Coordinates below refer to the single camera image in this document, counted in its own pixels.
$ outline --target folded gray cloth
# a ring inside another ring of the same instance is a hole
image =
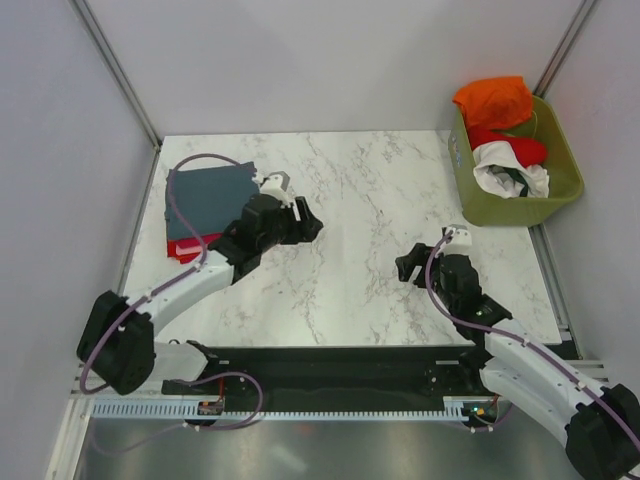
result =
[[[173,193],[180,212],[200,235],[221,233],[240,218],[242,207],[259,192],[251,180],[253,162],[239,167],[215,167],[176,172]],[[166,200],[167,240],[192,238]]]

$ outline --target white marble tabletop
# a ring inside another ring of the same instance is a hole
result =
[[[460,212],[448,132],[349,132],[167,137],[125,293],[180,269],[166,258],[164,189],[188,155],[219,153],[284,170],[325,228],[313,244],[278,246],[239,283],[194,305],[158,335],[218,346],[446,345],[466,341],[424,290],[400,283],[394,260]],[[196,160],[185,168],[219,165]],[[489,295],[540,340],[560,342],[526,228],[478,228],[471,260]]]

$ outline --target wall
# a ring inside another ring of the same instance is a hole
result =
[[[602,2],[549,100],[585,194],[546,224],[576,335],[640,394],[640,2]]]
[[[0,478],[42,478],[153,160],[65,0],[0,15]]]
[[[579,0],[88,0],[162,135],[450,128],[482,77],[533,88]]]

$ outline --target green basket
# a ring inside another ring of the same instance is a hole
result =
[[[482,190],[473,176],[475,160],[464,119],[457,110],[449,136],[449,154],[462,214],[470,223],[532,227],[582,195],[582,175],[553,109],[541,98],[533,97],[533,111],[531,120],[503,133],[534,138],[547,147],[549,154],[543,167],[549,172],[549,198],[501,198]]]

